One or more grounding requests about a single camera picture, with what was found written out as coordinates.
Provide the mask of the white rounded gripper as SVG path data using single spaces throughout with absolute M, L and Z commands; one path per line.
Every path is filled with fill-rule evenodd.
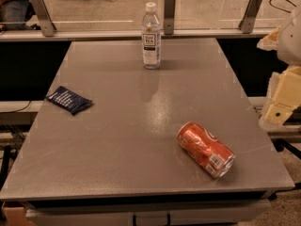
M 301 4 L 298 4 L 281 27 L 260 39 L 257 47 L 277 49 L 277 57 L 290 66 L 282 73 L 273 72 L 261 111 L 260 126 L 281 126 L 301 105 Z

